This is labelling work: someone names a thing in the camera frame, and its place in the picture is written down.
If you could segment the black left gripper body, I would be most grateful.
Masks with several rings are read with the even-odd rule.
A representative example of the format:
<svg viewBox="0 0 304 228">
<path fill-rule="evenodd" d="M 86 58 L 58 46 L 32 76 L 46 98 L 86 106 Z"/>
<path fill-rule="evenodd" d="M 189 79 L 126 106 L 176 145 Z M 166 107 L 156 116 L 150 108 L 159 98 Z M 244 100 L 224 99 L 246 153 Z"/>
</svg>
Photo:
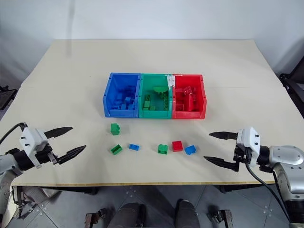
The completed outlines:
<svg viewBox="0 0 304 228">
<path fill-rule="evenodd" d="M 53 153 L 53 149 L 50 145 L 46 145 L 43 150 L 37 152 L 35 157 L 40 164 L 47 162 L 51 162 L 53 164 L 58 163 L 58 157 Z"/>
</svg>

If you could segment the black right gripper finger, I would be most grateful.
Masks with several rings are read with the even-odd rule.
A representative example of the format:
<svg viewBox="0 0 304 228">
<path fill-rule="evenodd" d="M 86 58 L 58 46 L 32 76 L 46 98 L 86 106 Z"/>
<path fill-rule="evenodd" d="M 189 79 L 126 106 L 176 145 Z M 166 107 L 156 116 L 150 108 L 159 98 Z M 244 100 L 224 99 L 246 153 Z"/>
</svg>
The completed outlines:
<svg viewBox="0 0 304 228">
<path fill-rule="evenodd" d="M 232 132 L 213 132 L 210 133 L 209 136 L 215 137 L 215 138 L 219 138 L 219 139 L 223 139 L 223 140 L 228 140 L 228 139 L 232 139 L 232 140 L 236 140 L 238 133 L 232 133 Z"/>
<path fill-rule="evenodd" d="M 226 168 L 226 169 L 230 169 L 233 170 L 235 172 L 239 171 L 239 162 L 235 161 L 235 162 L 227 162 L 224 159 L 221 158 L 217 158 L 217 157 L 211 157 L 211 156 L 204 156 L 204 158 L 215 164 L 216 166 L 222 167 L 222 168 Z"/>
</svg>

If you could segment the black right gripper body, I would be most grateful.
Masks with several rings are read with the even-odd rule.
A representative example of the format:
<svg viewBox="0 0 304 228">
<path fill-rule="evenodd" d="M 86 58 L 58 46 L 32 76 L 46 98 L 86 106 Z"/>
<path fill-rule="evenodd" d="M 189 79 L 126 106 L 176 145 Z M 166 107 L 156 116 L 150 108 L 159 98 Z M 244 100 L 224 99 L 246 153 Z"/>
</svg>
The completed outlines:
<svg viewBox="0 0 304 228">
<path fill-rule="evenodd" d="M 234 156 L 233 156 L 233 160 L 235 162 L 250 164 L 251 157 L 252 157 L 252 150 L 251 150 L 250 147 L 244 147 L 242 145 L 236 145 L 236 147 L 234 149 Z"/>
</svg>

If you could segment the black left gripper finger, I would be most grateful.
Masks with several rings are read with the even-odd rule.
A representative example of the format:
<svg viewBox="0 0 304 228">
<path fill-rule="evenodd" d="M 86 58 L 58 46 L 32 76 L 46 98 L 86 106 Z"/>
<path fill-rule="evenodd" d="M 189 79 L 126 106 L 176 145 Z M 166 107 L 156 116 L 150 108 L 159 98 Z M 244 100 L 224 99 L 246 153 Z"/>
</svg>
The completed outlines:
<svg viewBox="0 0 304 228">
<path fill-rule="evenodd" d="M 72 129 L 73 129 L 72 127 L 55 128 L 55 129 L 49 130 L 47 132 L 44 132 L 44 135 L 46 136 L 47 139 L 56 138 L 56 137 L 66 134 L 67 132 L 71 131 Z"/>
<path fill-rule="evenodd" d="M 86 145 L 74 148 L 68 151 L 64 156 L 55 157 L 57 164 L 63 164 L 73 158 L 75 158 L 79 153 L 81 153 L 86 148 Z"/>
</svg>

